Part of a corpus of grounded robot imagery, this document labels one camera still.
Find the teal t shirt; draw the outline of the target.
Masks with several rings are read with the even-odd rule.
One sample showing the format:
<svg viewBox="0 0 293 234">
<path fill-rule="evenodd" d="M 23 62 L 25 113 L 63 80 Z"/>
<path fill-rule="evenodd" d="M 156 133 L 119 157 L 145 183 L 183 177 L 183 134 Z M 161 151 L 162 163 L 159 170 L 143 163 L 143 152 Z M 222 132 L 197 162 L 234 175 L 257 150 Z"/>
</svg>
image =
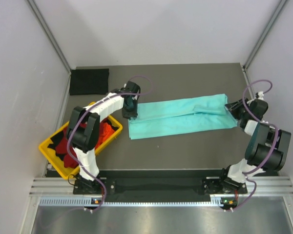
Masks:
<svg viewBox="0 0 293 234">
<path fill-rule="evenodd" d="M 131 140 L 231 129 L 237 120 L 225 108 L 225 94 L 141 103 L 128 121 Z"/>
</svg>

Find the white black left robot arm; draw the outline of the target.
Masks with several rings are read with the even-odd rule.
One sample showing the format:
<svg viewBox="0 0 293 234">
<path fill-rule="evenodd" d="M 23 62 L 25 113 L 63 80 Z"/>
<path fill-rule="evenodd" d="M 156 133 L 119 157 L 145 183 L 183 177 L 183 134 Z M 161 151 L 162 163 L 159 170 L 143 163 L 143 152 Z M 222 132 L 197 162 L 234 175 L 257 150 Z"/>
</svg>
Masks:
<svg viewBox="0 0 293 234">
<path fill-rule="evenodd" d="M 66 129 L 68 153 L 70 147 L 77 156 L 80 176 L 85 179 L 84 187 L 90 193 L 100 190 L 101 182 L 97 179 L 99 168 L 96 163 L 95 146 L 99 140 L 100 123 L 112 113 L 121 110 L 127 119 L 138 116 L 139 85 L 128 81 L 121 89 L 115 89 L 98 102 L 86 107 L 75 107 Z"/>
</svg>

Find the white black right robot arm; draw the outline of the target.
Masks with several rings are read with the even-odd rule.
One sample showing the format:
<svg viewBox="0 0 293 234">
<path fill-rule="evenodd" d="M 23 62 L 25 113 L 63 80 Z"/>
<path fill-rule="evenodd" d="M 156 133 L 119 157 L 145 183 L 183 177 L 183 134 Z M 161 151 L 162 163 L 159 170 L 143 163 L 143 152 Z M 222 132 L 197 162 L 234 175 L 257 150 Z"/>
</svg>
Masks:
<svg viewBox="0 0 293 234">
<path fill-rule="evenodd" d="M 275 130 L 262 121 L 269 107 L 262 97 L 252 100 L 244 98 L 225 107 L 239 121 L 240 128 L 251 136 L 244 158 L 224 169 L 218 180 L 219 189 L 229 193 L 245 183 L 248 176 L 280 171 L 287 158 L 292 134 L 281 129 Z"/>
</svg>

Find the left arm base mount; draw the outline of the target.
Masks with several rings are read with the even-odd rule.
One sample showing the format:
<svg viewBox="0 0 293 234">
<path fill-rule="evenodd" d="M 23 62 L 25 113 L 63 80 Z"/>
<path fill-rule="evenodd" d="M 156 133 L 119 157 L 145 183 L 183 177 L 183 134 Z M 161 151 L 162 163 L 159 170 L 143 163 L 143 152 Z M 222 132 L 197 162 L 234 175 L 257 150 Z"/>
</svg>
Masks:
<svg viewBox="0 0 293 234">
<path fill-rule="evenodd" d="M 97 181 L 84 179 L 79 174 L 68 176 L 67 182 L 73 186 L 75 195 L 104 195 L 103 186 Z"/>
</svg>

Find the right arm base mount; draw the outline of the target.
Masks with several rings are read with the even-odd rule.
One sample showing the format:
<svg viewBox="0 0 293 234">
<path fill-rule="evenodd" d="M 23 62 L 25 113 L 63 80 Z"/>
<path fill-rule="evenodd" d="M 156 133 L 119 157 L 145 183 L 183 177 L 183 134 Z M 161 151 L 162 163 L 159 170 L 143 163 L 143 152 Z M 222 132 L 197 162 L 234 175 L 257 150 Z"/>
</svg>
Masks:
<svg viewBox="0 0 293 234">
<path fill-rule="evenodd" d="M 202 179 L 202 187 L 205 194 L 230 194 L 237 192 L 239 195 L 247 194 L 245 183 L 236 182 L 230 178 L 206 177 Z"/>
</svg>

